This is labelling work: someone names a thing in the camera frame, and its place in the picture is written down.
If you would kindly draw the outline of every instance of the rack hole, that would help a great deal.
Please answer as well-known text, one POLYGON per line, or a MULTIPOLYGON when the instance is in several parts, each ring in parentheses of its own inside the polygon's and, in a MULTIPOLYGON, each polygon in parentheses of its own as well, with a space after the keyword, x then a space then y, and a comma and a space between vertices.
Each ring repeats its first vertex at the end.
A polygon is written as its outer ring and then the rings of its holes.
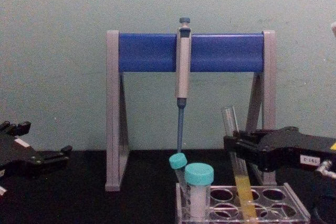
POLYGON ((223 218, 233 218, 238 215, 238 208, 230 203, 219 203, 214 206, 214 213, 223 218))
POLYGON ((296 214, 296 211, 289 205, 285 203, 276 203, 271 206, 272 210, 277 211, 284 217, 292 217, 296 214))
POLYGON ((220 201, 228 201, 233 198, 233 194, 226 189, 215 189, 212 190, 210 196, 213 199, 220 200, 220 201))
POLYGON ((267 211, 262 211, 261 213, 260 213, 260 217, 265 217, 267 215, 267 211))
POLYGON ((283 200, 286 196, 281 190, 266 189, 262 191, 262 195, 270 200, 283 200))

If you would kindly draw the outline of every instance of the light green wall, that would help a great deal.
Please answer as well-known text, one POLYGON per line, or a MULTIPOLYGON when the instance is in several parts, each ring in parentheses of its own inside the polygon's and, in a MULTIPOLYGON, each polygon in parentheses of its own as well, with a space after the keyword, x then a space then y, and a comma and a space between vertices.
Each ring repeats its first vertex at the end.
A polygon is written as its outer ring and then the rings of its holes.
MULTIPOLYGON (((71 144, 105 149, 108 29, 278 36, 277 126, 336 137, 335 0, 0 0, 0 120, 29 120, 23 137, 40 150, 71 144)), ((195 73, 185 110, 184 148, 222 146, 219 108, 247 113, 251 74, 195 73)), ((173 73, 125 75, 132 149, 174 148, 173 73)))

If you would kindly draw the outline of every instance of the blue pipette holder bar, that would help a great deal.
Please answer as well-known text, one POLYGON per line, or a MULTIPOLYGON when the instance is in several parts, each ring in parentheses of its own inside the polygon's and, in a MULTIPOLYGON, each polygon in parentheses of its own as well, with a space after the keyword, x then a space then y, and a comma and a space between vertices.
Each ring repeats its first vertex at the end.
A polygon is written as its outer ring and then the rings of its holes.
MULTIPOLYGON (((123 34, 107 31, 107 191, 118 191, 128 159, 123 72, 175 72, 176 34, 123 34)), ((192 34, 191 72, 253 72, 246 130, 275 127, 276 36, 192 34)), ((275 175, 259 174, 264 185, 275 175)))

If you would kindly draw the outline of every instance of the label sticker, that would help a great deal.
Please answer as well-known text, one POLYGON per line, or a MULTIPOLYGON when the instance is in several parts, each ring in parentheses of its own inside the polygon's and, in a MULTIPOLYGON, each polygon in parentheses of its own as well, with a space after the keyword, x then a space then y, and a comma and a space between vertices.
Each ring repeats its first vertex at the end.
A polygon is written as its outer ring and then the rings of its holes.
POLYGON ((305 165, 319 166, 321 159, 319 157, 300 155, 300 163, 305 165))
POLYGON ((336 151, 336 143, 334 143, 334 145, 330 147, 330 149, 336 151))
POLYGON ((16 140, 14 140, 16 143, 22 145, 24 148, 30 147, 29 144, 27 144, 25 141, 23 141, 22 139, 17 138, 16 140))

